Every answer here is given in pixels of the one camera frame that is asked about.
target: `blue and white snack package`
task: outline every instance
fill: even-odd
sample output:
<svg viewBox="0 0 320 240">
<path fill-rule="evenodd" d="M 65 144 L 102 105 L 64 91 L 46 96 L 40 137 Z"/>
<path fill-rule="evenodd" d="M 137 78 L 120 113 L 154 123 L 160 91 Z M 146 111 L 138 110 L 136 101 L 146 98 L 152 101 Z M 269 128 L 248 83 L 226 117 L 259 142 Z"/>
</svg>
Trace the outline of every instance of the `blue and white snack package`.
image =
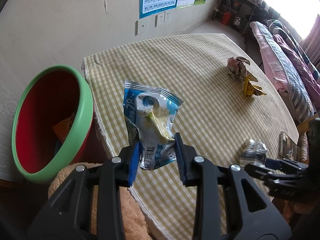
<svg viewBox="0 0 320 240">
<path fill-rule="evenodd" d="M 142 143 L 140 167 L 155 170 L 176 159 L 173 120 L 183 101 L 163 88 L 124 82 L 124 118 L 129 144 L 137 132 Z"/>
</svg>

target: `baseboard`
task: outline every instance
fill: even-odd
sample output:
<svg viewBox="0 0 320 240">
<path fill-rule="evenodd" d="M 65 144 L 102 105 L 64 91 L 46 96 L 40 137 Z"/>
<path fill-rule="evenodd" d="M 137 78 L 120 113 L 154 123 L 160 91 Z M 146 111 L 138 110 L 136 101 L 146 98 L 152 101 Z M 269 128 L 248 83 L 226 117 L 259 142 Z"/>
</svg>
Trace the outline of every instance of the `baseboard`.
<svg viewBox="0 0 320 240">
<path fill-rule="evenodd" d="M 198 21 L 197 23 L 195 23 L 194 25 L 192 25 L 190 28 L 186 29 L 185 31 L 183 31 L 182 33 L 179 33 L 179 34 L 189 34 L 192 31 L 194 31 L 196 28 L 200 27 L 202 24 L 205 24 L 209 20 L 210 20 L 210 17 L 202 19 L 202 20 Z"/>
</svg>

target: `checkered tablecloth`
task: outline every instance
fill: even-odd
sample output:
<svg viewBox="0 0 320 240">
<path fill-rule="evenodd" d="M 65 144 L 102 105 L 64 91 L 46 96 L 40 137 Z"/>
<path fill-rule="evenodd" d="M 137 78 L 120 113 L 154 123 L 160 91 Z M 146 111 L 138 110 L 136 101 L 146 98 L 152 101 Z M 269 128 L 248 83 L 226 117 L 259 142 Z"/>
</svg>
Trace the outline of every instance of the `checkered tablecloth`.
<svg viewBox="0 0 320 240">
<path fill-rule="evenodd" d="M 226 73 L 229 57 L 242 56 L 266 96 L 244 98 L 243 86 Z M 85 78 L 110 156 L 128 145 L 123 115 L 124 80 L 163 87 L 184 100 L 173 124 L 185 144 L 213 163 L 238 162 L 247 138 L 261 138 L 267 156 L 277 158 L 279 135 L 295 142 L 298 132 L 282 99 L 264 73 L 223 34 L 187 34 L 139 41 L 84 59 Z M 196 189 L 185 188 L 176 162 L 155 171 L 138 170 L 132 195 L 159 239 L 191 239 Z M 222 230 L 226 217 L 221 205 Z"/>
</svg>

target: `trash can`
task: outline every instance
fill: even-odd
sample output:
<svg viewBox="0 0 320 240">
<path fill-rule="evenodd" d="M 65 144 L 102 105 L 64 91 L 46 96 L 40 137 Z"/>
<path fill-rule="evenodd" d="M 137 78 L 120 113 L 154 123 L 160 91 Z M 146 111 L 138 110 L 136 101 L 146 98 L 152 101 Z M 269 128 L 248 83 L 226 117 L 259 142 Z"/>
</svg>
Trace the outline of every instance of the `trash can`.
<svg viewBox="0 0 320 240">
<path fill-rule="evenodd" d="M 74 114 L 57 151 L 53 126 Z M 93 118 L 89 85 L 74 68 L 57 65 L 39 73 L 23 92 L 12 128 L 12 154 L 29 181 L 45 183 L 70 163 L 86 161 L 83 149 Z"/>
</svg>

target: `electrical outlet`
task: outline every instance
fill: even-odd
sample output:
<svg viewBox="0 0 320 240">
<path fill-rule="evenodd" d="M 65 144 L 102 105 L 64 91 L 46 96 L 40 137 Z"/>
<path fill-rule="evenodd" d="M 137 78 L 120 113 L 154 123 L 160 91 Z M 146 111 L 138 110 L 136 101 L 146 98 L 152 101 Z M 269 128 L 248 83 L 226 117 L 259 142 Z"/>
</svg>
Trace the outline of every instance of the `electrical outlet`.
<svg viewBox="0 0 320 240">
<path fill-rule="evenodd" d="M 164 23 L 165 12 L 156 15 L 156 27 Z"/>
<path fill-rule="evenodd" d="M 170 11 L 169 12 L 165 12 L 165 16 L 164 16 L 164 22 L 168 22 L 171 19 L 171 14 Z"/>
<path fill-rule="evenodd" d="M 136 22 L 136 35 L 145 32 L 148 29 L 149 17 L 142 18 Z"/>
</svg>

